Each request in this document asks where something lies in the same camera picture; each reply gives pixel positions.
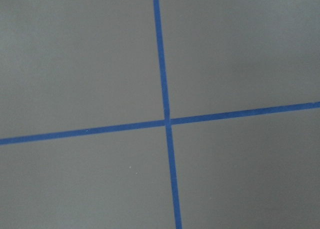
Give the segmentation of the blue tape line lengthwise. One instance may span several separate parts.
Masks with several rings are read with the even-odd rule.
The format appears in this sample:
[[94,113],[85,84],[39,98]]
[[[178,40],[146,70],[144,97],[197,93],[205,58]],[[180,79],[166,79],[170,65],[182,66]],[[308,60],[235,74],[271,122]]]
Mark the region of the blue tape line lengthwise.
[[168,80],[167,80],[167,71],[166,71],[165,50],[164,50],[164,43],[163,43],[160,0],[153,0],[153,11],[154,11],[155,32],[156,32],[158,62],[159,62],[159,71],[160,71],[160,83],[161,83],[161,93],[162,93],[162,105],[163,105],[163,115],[164,115],[164,127],[165,127],[165,134],[166,134],[166,143],[167,143],[174,221],[175,221],[175,227],[177,229],[181,229],[183,225],[182,225],[182,218],[181,218],[178,177],[177,177],[173,131],[172,131],[171,115],[170,115],[170,98],[169,98]]

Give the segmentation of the blue tape line crosswise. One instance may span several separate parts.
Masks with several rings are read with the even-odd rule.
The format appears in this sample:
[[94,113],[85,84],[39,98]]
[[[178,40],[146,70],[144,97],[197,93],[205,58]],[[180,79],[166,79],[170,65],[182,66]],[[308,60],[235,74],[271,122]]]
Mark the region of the blue tape line crosswise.
[[[251,116],[258,116],[258,115],[277,114],[277,113],[292,112],[292,111],[311,110],[311,109],[318,109],[319,107],[320,107],[320,103],[317,101],[317,102],[264,107],[264,108],[239,110],[239,111],[231,111],[231,112],[196,115],[196,116],[188,116],[188,117],[178,117],[178,118],[170,119],[170,123],[172,125],[182,125],[182,124],[191,124],[191,123],[206,122],[206,121],[217,121],[217,120],[251,117]],[[46,141],[46,140],[80,137],[80,136],[88,136],[88,135],[95,135],[95,134],[113,133],[113,132],[139,130],[139,129],[147,129],[147,128],[157,128],[157,127],[164,127],[165,125],[166,125],[166,121],[164,119],[153,120],[153,121],[136,122],[136,123],[129,123],[129,124],[119,124],[119,125],[111,125],[111,126],[103,126],[103,127],[93,127],[93,128],[51,132],[51,133],[43,133],[43,134],[8,137],[8,138],[2,138],[0,140],[0,144],[3,146],[3,145],[35,142],[35,141]]]

